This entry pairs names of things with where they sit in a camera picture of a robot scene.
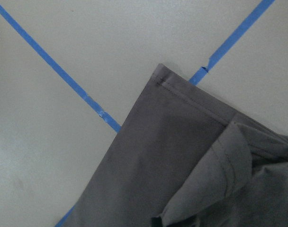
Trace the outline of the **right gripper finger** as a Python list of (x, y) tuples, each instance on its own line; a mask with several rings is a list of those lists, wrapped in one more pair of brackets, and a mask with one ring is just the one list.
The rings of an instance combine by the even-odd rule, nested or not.
[(161, 217), (151, 218), (151, 227), (163, 227), (162, 218)]

